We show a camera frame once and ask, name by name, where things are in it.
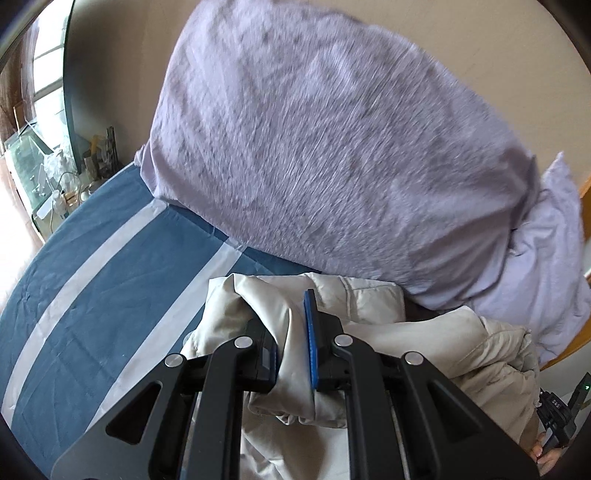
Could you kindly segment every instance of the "curtain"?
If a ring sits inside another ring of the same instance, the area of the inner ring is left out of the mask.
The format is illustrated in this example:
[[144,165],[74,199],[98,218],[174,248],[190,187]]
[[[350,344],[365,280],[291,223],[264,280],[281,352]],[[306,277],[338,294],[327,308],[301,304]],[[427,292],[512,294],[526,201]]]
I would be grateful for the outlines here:
[[21,52],[22,41],[0,73],[0,154],[4,153],[4,142],[17,131],[13,108],[22,101]]
[[[27,46],[30,50],[29,33],[12,52],[7,65],[0,73],[0,312],[4,309],[12,289],[43,245],[2,156],[4,142],[17,131],[13,108],[23,100],[21,81],[25,79],[21,78],[21,68],[23,55],[27,54]],[[30,106],[31,102],[25,101],[23,104],[27,120],[32,118]]]
[[0,157],[0,312],[12,289],[43,246]]

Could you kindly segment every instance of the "mattress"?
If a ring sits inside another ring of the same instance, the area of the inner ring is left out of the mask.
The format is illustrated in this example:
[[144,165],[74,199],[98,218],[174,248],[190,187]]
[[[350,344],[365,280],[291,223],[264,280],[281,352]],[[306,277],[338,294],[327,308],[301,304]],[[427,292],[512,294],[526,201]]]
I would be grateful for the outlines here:
[[56,230],[2,312],[2,415],[49,475],[89,425],[180,350],[210,278],[305,271],[154,199],[127,167]]

